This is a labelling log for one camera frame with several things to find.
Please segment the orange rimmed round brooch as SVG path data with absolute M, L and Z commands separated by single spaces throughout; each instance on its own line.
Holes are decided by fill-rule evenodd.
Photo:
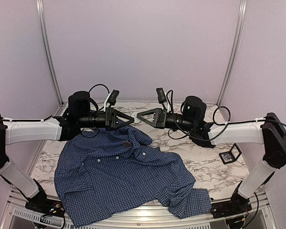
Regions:
M 138 112 L 133 112 L 133 113 L 131 114 L 131 117 L 134 119 L 134 123 L 135 123 L 135 124 L 138 124 L 138 123 L 141 122 L 141 120 L 138 118 Z

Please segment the blue checked shirt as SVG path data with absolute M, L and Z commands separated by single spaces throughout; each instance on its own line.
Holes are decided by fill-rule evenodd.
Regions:
M 194 187 L 195 178 L 181 157 L 151 144 L 148 135 L 131 126 L 84 131 L 65 144 L 54 185 L 74 226 L 153 200 L 181 219 L 210 212 L 207 189 Z

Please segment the white blue round brooch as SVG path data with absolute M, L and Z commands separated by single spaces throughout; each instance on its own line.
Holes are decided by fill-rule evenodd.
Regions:
M 231 160 L 231 156 L 227 154 L 227 155 L 225 155 L 225 159 L 226 160 Z

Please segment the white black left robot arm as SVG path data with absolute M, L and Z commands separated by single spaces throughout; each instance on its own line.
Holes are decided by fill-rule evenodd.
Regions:
M 109 93 L 100 110 L 88 91 L 77 91 L 68 98 L 61 116 L 45 119 L 12 119 L 0 115 L 0 176 L 16 187 L 40 212 L 47 212 L 51 202 L 37 181 L 24 174 L 6 154 L 6 146 L 43 140 L 69 141 L 85 128 L 115 130 L 132 124 L 134 118 L 113 105 L 119 91 Z

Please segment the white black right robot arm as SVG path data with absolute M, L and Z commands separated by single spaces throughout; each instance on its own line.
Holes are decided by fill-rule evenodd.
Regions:
M 245 206 L 245 199 L 268 182 L 273 174 L 286 165 L 286 124 L 276 114 L 254 120 L 217 123 L 206 122 L 206 104 L 196 96 L 188 96 L 181 105 L 181 113 L 174 112 L 173 98 L 160 95 L 159 103 L 166 107 L 155 108 L 137 114 L 137 118 L 158 129 L 179 130 L 201 147 L 213 148 L 221 144 L 259 144 L 264 155 L 247 178 L 240 183 L 226 209 L 236 214 Z

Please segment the brown round brooch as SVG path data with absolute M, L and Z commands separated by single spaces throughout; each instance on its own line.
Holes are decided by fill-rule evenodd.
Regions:
M 130 142 L 123 142 L 123 145 L 126 146 L 126 147 L 131 147 L 132 143 L 130 143 Z

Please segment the black frame stand near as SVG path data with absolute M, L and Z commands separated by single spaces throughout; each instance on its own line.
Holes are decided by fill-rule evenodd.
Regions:
M 237 143 L 234 143 L 229 151 L 219 153 L 219 156 L 223 164 L 227 165 L 236 162 L 241 156 L 241 154 L 241 149 L 239 148 Z

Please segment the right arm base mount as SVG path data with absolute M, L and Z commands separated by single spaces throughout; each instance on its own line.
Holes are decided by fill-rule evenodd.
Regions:
M 252 209 L 249 198 L 244 198 L 238 193 L 241 183 L 234 190 L 230 200 L 212 203 L 211 214 L 213 218 L 229 217 L 248 212 Z

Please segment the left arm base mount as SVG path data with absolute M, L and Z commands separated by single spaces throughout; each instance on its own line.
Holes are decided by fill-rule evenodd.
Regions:
M 26 198 L 27 202 L 25 204 L 25 208 L 43 213 L 45 216 L 53 215 L 64 217 L 65 209 L 62 202 L 48 199 L 42 186 L 35 179 L 33 180 L 38 186 L 38 193 L 32 198 Z

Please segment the aluminium front rail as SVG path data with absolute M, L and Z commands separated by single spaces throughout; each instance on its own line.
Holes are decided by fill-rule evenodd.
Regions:
M 46 216 L 25 208 L 24 197 L 12 190 L 0 222 L 1 229 L 73 229 L 71 219 Z M 252 210 L 246 218 L 248 229 L 276 229 L 277 225 L 265 192 L 251 198 Z M 211 214 L 178 219 L 159 203 L 142 205 L 116 213 L 103 221 L 86 225 L 87 229 L 226 229 L 233 217 L 214 219 Z

